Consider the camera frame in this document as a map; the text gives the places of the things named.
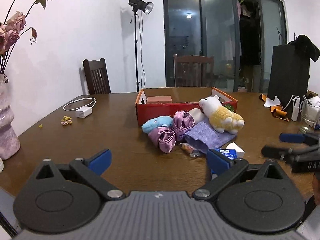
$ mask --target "chair backrest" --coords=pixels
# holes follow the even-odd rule
[[[106,61],[104,58],[101,58],[100,61],[89,61],[85,59],[83,61],[83,68],[90,95],[111,93]]]
[[[181,56],[174,57],[174,82],[177,87],[206,86],[208,73],[213,75],[213,57]]]

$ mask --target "blue plush toy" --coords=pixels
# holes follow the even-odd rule
[[[154,119],[150,119],[148,122],[144,123],[142,127],[142,131],[144,133],[151,133],[151,131],[158,127],[170,127],[172,126],[173,119],[170,116],[159,116]]]

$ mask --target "lavender towel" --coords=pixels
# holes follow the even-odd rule
[[[190,131],[186,132],[184,136],[188,144],[204,154],[207,154],[209,149],[220,148],[234,137],[236,137],[236,135],[226,131],[224,133],[218,133],[209,124],[208,118],[195,125]]]

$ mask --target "purple satin scrunchie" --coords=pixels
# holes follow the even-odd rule
[[[191,114],[186,111],[177,111],[173,117],[172,129],[168,127],[158,127],[149,133],[149,138],[153,144],[165,153],[170,153],[176,141],[182,141],[184,134],[191,130],[195,121]]]

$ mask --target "person's hand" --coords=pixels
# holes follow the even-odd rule
[[[320,180],[318,180],[315,175],[313,175],[312,186],[313,186],[313,195],[315,196],[315,204],[319,205],[320,204]]]

